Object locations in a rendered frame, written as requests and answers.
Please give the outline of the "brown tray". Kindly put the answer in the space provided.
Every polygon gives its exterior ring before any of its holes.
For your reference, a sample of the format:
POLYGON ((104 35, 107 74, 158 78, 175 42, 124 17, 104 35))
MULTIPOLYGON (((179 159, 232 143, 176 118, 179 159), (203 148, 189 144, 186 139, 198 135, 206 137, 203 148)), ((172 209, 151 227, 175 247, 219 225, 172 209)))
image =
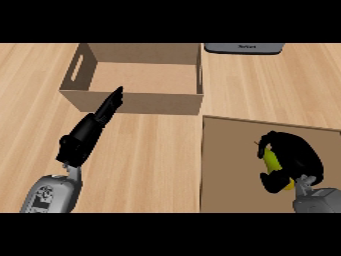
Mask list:
POLYGON ((341 130, 203 118, 200 210, 341 213, 341 130))

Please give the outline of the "yellow-green pear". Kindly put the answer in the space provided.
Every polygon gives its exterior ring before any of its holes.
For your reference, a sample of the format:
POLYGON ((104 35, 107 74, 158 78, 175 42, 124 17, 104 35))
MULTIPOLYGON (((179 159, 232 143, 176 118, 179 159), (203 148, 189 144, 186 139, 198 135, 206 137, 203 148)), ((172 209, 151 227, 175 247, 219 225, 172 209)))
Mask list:
POLYGON ((279 193, 282 190, 294 188, 294 180, 287 173, 275 152, 268 148, 262 142, 257 143, 259 155, 263 160, 266 171, 260 174, 260 180, 266 191, 272 194, 279 193))

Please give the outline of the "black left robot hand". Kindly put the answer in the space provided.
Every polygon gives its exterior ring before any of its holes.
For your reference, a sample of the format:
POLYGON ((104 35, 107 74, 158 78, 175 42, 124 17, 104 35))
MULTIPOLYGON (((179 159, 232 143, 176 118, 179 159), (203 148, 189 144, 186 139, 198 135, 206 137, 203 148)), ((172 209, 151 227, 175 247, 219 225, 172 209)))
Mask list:
POLYGON ((59 139, 57 160, 74 168, 80 167, 93 151, 104 128, 123 104, 123 87, 107 97, 95 113, 89 113, 71 132, 59 139))

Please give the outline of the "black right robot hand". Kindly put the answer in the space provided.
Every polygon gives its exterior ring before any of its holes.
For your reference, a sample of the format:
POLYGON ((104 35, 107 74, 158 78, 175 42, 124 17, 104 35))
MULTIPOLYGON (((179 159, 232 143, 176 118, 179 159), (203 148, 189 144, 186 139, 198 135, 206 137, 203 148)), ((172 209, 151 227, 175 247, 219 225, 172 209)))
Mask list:
POLYGON ((260 174, 268 192, 277 194, 303 175, 313 176, 312 185, 318 185, 324 180, 324 165, 308 141, 294 134, 271 131, 259 141, 259 158, 265 157, 266 146, 271 146, 281 165, 279 170, 260 174))

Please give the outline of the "dark grey appliance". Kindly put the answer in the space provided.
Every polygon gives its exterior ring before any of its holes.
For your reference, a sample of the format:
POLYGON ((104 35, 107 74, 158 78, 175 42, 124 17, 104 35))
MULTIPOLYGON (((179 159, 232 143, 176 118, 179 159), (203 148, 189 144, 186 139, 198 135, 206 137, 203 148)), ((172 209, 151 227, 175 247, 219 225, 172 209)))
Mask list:
POLYGON ((284 43, 206 43, 210 53, 274 55, 282 51, 284 43))

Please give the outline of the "open cardboard box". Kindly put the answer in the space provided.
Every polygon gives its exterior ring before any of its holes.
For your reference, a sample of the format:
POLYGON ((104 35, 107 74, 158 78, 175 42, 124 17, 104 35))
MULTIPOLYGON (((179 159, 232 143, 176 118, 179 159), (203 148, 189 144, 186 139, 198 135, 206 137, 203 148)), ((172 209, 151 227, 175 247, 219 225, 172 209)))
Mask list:
POLYGON ((116 89, 121 113, 195 115, 203 103, 198 43, 82 43, 59 92, 93 112, 116 89))

